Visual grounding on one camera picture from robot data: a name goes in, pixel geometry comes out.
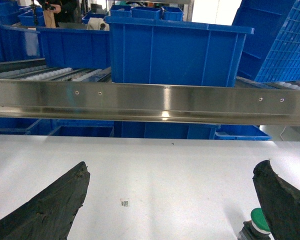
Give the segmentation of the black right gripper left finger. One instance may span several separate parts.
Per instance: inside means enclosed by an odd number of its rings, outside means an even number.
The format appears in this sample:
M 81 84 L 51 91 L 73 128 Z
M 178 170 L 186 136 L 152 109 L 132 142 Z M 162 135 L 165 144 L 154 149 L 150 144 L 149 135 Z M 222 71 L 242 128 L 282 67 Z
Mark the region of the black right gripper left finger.
M 0 219 L 0 240 L 65 240 L 90 182 L 80 162 L 28 202 Z

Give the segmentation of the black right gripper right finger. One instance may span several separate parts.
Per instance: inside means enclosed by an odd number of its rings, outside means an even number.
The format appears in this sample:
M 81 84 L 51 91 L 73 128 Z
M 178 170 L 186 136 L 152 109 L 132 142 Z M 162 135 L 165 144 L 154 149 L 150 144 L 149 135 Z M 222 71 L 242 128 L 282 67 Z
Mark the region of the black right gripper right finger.
M 273 238 L 300 240 L 300 190 L 279 177 L 269 160 L 254 167 L 252 180 Z

